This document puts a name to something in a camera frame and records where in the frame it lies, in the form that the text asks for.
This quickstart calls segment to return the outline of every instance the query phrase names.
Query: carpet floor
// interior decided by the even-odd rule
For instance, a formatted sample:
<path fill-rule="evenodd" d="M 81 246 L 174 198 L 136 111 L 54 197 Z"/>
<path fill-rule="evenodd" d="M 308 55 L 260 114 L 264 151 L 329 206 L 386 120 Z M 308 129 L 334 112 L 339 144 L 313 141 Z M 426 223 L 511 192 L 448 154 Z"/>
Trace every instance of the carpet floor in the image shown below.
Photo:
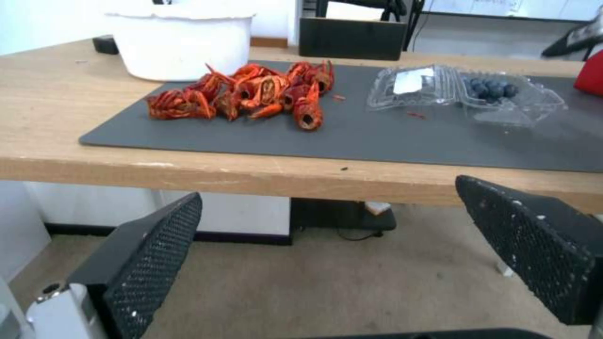
<path fill-rule="evenodd" d="M 396 230 L 350 242 L 332 229 L 293 246 L 195 242 L 144 338 L 288 338 L 520 328 L 586 338 L 565 326 L 497 257 L 460 208 L 395 206 Z M 348 236 L 360 235 L 346 232 Z M 103 241 L 55 236 L 10 286 L 26 308 Z"/>

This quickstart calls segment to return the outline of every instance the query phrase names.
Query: black box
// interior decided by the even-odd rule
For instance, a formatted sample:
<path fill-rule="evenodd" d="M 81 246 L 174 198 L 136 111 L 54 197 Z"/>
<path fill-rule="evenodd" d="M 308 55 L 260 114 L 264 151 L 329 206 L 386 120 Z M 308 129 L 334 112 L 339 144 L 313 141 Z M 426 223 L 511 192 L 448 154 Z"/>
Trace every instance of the black box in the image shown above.
<path fill-rule="evenodd" d="M 300 55 L 348 59 L 398 60 L 406 24 L 303 17 Z"/>

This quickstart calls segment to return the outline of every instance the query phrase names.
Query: white bowl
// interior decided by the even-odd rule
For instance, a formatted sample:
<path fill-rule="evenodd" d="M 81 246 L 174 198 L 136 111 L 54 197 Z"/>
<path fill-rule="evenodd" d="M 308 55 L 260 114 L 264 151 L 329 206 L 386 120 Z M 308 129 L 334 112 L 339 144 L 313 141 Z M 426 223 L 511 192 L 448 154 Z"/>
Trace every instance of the white bowl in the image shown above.
<path fill-rule="evenodd" d="M 254 13 L 228 3 L 139 3 L 109 10 L 106 16 L 131 75 L 194 81 L 209 71 L 206 63 L 225 74 L 247 63 Z"/>

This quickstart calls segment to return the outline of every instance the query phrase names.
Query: table surface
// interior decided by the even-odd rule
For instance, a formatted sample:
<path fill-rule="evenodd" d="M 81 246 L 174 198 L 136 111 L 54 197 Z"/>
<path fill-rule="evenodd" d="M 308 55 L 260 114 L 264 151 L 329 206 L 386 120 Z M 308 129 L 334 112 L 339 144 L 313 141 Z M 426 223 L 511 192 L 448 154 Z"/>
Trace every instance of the table surface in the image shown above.
<path fill-rule="evenodd" d="M 294 49 L 252 48 L 251 59 L 295 62 Z M 581 62 L 403 53 L 399 61 L 333 59 L 341 65 L 445 63 L 485 71 L 575 77 Z M 89 40 L 0 57 L 0 179 L 181 189 L 286 197 L 459 205 L 454 180 L 476 176 L 603 211 L 603 174 L 247 154 L 90 147 L 78 138 L 161 84 L 128 75 Z"/>

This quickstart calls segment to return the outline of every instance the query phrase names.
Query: gray desk mat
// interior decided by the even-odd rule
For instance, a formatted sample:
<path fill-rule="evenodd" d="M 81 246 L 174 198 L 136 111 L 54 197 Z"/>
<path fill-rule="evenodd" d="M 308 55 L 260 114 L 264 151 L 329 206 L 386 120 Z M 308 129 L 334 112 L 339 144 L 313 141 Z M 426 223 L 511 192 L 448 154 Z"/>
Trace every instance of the gray desk mat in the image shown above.
<path fill-rule="evenodd" d="M 288 63 L 263 62 L 286 70 Z M 153 148 L 275 156 L 318 157 L 532 170 L 603 173 L 603 99 L 572 87 L 567 78 L 533 77 L 560 94 L 569 106 L 533 129 L 478 124 L 462 107 L 365 108 L 381 68 L 336 66 L 333 91 L 320 100 L 324 124 L 300 130 L 290 114 L 228 122 L 149 119 L 143 100 L 80 138 L 84 145 Z M 183 87 L 167 83 L 152 93 Z M 343 95 L 336 101 L 333 94 Z M 422 120 L 406 112 L 424 114 Z"/>

